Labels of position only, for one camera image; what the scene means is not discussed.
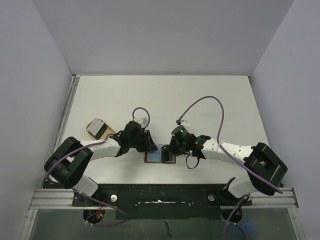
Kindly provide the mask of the brown leather card holder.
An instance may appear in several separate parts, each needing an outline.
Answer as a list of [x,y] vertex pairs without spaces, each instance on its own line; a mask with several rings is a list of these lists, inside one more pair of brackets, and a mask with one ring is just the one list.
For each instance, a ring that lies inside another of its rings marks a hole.
[[174,154],[174,162],[161,162],[161,148],[165,144],[156,144],[157,151],[149,151],[144,154],[144,162],[150,164],[176,164],[176,155]]

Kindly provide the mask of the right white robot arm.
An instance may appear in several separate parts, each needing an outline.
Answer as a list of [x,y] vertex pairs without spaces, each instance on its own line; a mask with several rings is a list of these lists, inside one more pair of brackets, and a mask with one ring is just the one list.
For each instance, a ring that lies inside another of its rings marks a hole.
[[195,136],[179,125],[171,132],[169,150],[175,155],[219,160],[243,168],[245,176],[232,177],[225,185],[222,197],[227,204],[233,205],[242,196],[254,192],[267,196],[283,193],[280,184],[288,167],[265,143],[259,142],[255,146],[231,144],[207,135]]

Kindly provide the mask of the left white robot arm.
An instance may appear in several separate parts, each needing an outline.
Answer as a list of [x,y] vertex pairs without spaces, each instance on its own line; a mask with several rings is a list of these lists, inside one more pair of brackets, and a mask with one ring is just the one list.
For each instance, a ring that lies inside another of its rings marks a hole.
[[136,149],[139,153],[158,150],[150,131],[136,121],[130,121],[124,130],[108,134],[104,140],[83,142],[71,136],[65,139],[44,164],[45,177],[48,179],[51,176],[65,189],[83,194],[84,200],[95,206],[100,203],[102,193],[99,185],[85,175],[89,162],[120,157],[130,149]]

